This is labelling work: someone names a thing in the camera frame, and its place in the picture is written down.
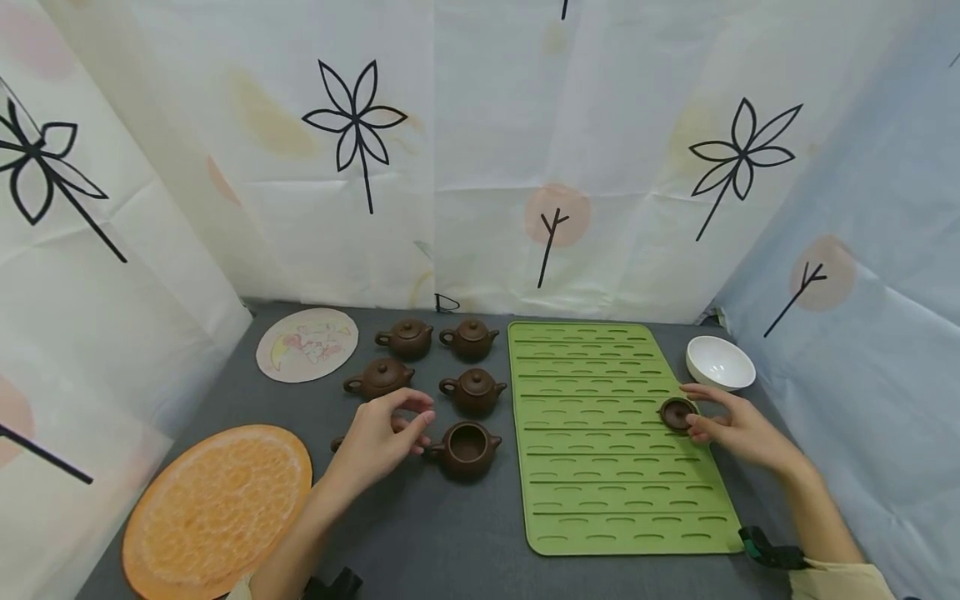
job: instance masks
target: ceramic bowl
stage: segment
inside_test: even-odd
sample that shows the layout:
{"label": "ceramic bowl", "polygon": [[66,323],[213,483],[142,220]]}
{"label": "ceramic bowl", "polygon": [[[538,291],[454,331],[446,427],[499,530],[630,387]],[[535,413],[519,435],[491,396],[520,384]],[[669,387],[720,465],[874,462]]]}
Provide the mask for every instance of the ceramic bowl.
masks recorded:
{"label": "ceramic bowl", "polygon": [[686,345],[686,367],[698,382],[727,392],[756,379],[754,362],[743,350],[711,335],[693,338]]}

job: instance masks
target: green silicone mat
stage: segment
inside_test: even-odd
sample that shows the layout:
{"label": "green silicone mat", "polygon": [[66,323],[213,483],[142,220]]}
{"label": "green silicone mat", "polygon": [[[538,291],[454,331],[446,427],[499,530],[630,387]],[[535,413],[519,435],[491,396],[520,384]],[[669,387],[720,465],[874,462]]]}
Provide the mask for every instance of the green silicone mat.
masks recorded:
{"label": "green silicone mat", "polygon": [[658,410],[681,396],[638,324],[508,333],[527,541],[546,556],[729,554],[739,520],[709,449]]}

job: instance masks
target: hand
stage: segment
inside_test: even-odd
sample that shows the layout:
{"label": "hand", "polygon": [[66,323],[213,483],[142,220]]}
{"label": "hand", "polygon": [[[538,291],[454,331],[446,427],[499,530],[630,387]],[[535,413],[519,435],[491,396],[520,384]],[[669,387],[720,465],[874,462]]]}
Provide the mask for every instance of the hand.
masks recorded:
{"label": "hand", "polygon": [[750,400],[699,383],[687,383],[680,389],[691,400],[716,402],[730,411],[729,415],[712,419],[688,415],[687,433],[695,443],[708,444],[714,440],[736,456],[779,475],[790,474],[808,464],[800,449],[761,415]]}
{"label": "hand", "polygon": [[[326,469],[324,486],[352,501],[393,471],[407,454],[423,454],[430,444],[423,431],[437,417],[432,408],[433,398],[409,388],[361,404]],[[399,409],[419,414],[408,421],[394,414]]]}

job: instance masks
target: orange slice picture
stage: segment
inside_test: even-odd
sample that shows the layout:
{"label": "orange slice picture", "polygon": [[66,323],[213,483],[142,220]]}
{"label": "orange slice picture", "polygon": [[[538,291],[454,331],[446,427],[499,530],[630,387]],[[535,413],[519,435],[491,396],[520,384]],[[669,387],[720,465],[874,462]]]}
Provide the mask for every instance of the orange slice picture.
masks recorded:
{"label": "orange slice picture", "polygon": [[300,514],[313,471],[297,436],[245,425],[184,452],[127,524],[123,567],[147,600],[211,600],[274,549]]}

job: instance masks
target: light blue fabric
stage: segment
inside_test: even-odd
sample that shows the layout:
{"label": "light blue fabric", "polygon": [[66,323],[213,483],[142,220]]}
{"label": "light blue fabric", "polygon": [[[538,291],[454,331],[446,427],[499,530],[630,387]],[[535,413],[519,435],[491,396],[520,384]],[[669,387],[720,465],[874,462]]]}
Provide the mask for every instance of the light blue fabric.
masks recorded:
{"label": "light blue fabric", "polygon": [[[960,4],[937,4],[716,301],[870,559],[923,599],[960,598]],[[764,338],[824,234],[852,292]]]}

